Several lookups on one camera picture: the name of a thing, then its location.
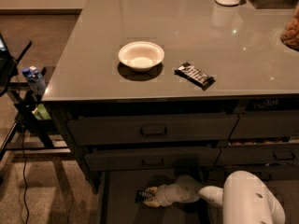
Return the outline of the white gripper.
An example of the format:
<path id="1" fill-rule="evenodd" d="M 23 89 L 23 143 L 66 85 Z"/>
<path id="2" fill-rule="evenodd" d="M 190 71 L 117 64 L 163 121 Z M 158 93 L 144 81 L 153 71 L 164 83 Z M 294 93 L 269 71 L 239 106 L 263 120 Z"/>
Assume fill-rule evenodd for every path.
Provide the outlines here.
<path id="1" fill-rule="evenodd" d="M 201 188 L 200 182 L 188 175 L 181 175 L 172 184 L 146 188 L 145 191 L 154 194 L 154 198 L 143 201 L 143 204 L 158 208 L 170 206 L 173 203 L 194 203 L 200 199 Z"/>

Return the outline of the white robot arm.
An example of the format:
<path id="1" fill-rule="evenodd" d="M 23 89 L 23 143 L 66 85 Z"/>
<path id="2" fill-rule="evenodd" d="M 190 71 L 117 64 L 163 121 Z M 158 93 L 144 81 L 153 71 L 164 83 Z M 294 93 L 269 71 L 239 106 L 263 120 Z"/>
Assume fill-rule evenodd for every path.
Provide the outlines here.
<path id="1" fill-rule="evenodd" d="M 150 187 L 139 194 L 151 207 L 195 203 L 199 199 L 222 209 L 223 224 L 285 224 L 285 211 L 265 183 L 246 171 L 231 173 L 222 188 L 207 186 L 189 175 L 169 185 Z"/>

